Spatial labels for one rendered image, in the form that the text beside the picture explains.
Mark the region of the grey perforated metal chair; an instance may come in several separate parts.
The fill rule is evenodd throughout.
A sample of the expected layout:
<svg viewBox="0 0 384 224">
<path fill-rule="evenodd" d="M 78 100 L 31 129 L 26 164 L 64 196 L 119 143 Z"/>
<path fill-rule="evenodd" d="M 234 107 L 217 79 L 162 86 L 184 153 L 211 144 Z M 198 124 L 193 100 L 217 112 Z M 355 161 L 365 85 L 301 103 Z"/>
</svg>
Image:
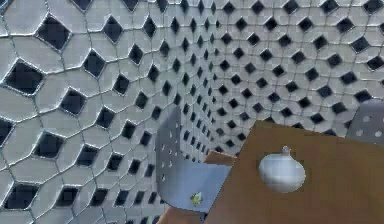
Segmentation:
<svg viewBox="0 0 384 224">
<path fill-rule="evenodd" d="M 366 101 L 356 111 L 346 137 L 384 146 L 384 101 Z"/>
<path fill-rule="evenodd" d="M 208 213 L 231 167 L 198 163 L 186 159 L 180 149 L 181 111 L 168 110 L 168 117 L 157 131 L 156 186 L 159 196 L 170 206 Z M 201 192 L 203 202 L 194 206 L 190 196 Z"/>
</svg>

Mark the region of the small green yellow object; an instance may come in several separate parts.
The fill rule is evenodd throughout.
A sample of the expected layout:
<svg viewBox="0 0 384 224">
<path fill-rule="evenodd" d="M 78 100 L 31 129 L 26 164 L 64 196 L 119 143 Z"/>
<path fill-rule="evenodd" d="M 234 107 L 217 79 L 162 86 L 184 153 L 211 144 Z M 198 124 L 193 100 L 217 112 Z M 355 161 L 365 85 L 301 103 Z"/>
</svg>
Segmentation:
<svg viewBox="0 0 384 224">
<path fill-rule="evenodd" d="M 190 196 L 190 201 L 194 206 L 198 206 L 203 202 L 203 197 L 201 192 L 194 193 Z"/>
</svg>

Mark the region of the white round vase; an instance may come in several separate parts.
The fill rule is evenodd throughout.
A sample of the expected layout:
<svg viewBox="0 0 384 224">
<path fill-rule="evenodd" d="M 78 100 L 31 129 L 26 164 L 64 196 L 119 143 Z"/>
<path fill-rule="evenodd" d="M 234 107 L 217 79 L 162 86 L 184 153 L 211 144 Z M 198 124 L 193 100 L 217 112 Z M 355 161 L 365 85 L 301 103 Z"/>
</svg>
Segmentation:
<svg viewBox="0 0 384 224">
<path fill-rule="evenodd" d="M 265 156 L 258 167 L 263 183 L 278 193 L 294 192 L 306 179 L 303 165 L 295 160 L 290 152 L 288 146 L 283 146 L 280 153 Z"/>
</svg>

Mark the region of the brown wooden table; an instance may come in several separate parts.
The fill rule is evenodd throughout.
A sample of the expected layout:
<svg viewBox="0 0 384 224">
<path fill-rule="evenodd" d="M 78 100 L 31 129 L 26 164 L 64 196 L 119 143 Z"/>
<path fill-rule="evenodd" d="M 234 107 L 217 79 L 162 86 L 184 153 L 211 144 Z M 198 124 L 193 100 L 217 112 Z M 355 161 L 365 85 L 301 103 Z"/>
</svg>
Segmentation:
<svg viewBox="0 0 384 224">
<path fill-rule="evenodd" d="M 306 173 L 292 193 L 258 170 L 283 146 Z M 209 212 L 168 205 L 157 224 L 384 224 L 384 147 L 258 121 L 239 157 L 212 151 L 202 163 L 231 167 Z"/>
</svg>

